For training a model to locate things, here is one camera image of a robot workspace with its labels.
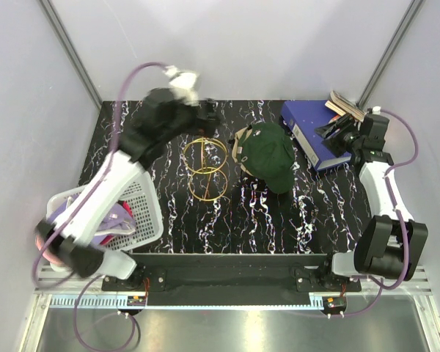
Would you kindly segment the pink cap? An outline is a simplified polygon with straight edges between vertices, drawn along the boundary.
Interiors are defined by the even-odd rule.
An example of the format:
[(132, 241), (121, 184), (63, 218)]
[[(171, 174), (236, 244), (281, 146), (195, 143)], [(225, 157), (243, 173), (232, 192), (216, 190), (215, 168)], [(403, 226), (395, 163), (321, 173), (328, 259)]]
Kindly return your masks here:
[[(45, 244), (45, 241), (39, 236), (35, 237), (35, 244), (40, 251)], [(56, 255), (52, 254), (50, 249), (46, 249), (43, 252), (43, 257), (50, 263), (50, 267), (56, 272), (70, 271), (70, 268), (66, 266)]]

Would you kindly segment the white plastic basket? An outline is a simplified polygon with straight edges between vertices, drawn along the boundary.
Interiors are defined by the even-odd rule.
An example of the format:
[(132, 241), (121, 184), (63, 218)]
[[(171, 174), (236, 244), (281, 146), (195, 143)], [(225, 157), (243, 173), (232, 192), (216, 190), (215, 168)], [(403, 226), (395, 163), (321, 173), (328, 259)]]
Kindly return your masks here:
[(120, 195), (118, 201), (126, 201), (136, 221), (134, 235), (94, 236), (92, 243), (111, 250), (130, 251), (158, 240), (163, 233), (161, 207), (155, 186), (148, 173), (138, 177)]

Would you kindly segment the stack of books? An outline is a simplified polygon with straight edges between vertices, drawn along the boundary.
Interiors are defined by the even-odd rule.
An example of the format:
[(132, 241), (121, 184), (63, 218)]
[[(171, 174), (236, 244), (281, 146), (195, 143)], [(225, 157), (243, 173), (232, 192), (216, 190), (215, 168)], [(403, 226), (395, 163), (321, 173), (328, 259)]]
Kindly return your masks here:
[(340, 93), (332, 90), (329, 99), (325, 102), (325, 107), (331, 109), (336, 114), (343, 116), (350, 114), (355, 120), (362, 122), (366, 113), (361, 110), (356, 104), (350, 102)]

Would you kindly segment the blue binder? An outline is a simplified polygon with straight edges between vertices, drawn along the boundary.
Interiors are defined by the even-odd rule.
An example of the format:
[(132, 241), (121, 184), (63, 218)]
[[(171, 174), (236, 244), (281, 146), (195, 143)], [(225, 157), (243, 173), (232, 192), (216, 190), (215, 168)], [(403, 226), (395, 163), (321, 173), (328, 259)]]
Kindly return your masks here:
[(326, 100), (286, 100), (281, 109), (282, 119), (317, 172), (351, 160), (350, 153), (335, 156), (315, 133), (316, 128), (327, 125), (337, 115), (325, 104)]

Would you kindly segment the beige baseball cap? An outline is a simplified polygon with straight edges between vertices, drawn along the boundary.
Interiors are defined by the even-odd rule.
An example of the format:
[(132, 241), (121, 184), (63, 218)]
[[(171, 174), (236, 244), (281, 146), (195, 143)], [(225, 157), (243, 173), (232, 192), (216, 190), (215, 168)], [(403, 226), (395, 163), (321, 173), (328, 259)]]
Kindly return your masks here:
[(232, 140), (232, 158), (236, 163), (240, 163), (242, 159), (243, 145), (249, 138), (252, 129), (250, 127), (245, 127), (237, 131)]

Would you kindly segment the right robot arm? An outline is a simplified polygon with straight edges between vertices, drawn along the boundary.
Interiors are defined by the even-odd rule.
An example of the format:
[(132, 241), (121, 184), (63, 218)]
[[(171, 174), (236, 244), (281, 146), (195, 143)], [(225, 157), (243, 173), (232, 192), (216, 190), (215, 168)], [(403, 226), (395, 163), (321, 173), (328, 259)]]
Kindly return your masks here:
[(395, 182), (395, 170), (402, 165), (384, 151), (388, 127), (389, 119), (379, 114), (367, 114), (361, 122), (345, 114), (315, 129), (333, 155), (351, 154), (372, 216), (355, 249), (333, 254), (331, 265), (318, 272), (325, 290), (336, 290), (345, 277), (363, 276), (390, 279), (388, 288), (393, 290), (412, 279), (419, 263), (428, 228), (403, 203)]

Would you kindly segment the purple cap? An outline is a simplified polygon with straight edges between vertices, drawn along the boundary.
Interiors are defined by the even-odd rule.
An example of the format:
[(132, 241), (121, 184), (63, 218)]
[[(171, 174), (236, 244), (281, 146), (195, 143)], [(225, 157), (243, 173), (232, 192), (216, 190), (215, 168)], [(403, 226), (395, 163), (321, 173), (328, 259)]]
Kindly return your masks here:
[(95, 236), (135, 234), (136, 221), (134, 217), (125, 218), (122, 214), (124, 209), (118, 204), (118, 202), (103, 218), (95, 232)]

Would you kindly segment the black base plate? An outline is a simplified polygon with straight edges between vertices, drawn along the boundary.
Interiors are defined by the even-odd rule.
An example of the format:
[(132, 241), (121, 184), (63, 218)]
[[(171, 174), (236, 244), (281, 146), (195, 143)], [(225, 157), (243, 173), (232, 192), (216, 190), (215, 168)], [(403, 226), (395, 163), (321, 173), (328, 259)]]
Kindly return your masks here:
[(148, 289), (150, 307), (309, 306), (311, 293), (359, 293), (331, 272), (326, 254), (134, 254), (131, 283), (103, 280), (104, 291)]

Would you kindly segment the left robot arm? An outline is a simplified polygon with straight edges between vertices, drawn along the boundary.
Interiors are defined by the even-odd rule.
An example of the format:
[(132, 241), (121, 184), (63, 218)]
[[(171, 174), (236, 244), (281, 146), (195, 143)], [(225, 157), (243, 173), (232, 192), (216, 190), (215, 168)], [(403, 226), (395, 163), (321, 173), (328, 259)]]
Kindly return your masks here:
[(81, 278), (116, 277), (127, 290), (138, 289), (144, 273), (128, 254), (93, 246), (91, 238), (124, 190), (160, 158), (179, 135), (212, 137), (221, 124), (212, 99), (191, 102), (172, 89), (151, 90), (140, 112), (122, 124), (118, 142), (100, 171), (76, 201), (53, 221), (41, 220), (37, 239)]

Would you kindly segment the red mesh cap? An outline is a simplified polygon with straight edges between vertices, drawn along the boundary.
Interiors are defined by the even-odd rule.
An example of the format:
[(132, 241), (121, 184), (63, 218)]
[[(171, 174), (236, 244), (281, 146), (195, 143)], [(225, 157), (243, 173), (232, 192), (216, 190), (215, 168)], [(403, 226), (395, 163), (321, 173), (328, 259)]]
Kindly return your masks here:
[(118, 204), (124, 209), (122, 214), (125, 218), (129, 218), (129, 217), (133, 218), (133, 211), (130, 205), (126, 201), (120, 200)]

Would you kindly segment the dark green cap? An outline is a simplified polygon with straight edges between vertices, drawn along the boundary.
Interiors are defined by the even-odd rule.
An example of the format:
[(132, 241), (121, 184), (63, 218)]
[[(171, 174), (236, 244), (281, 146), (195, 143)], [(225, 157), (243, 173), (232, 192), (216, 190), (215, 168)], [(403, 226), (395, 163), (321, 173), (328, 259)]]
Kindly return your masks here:
[(264, 180), (269, 190), (284, 194), (293, 188), (295, 153), (293, 141), (273, 122), (248, 125), (252, 129), (243, 145), (242, 170)]

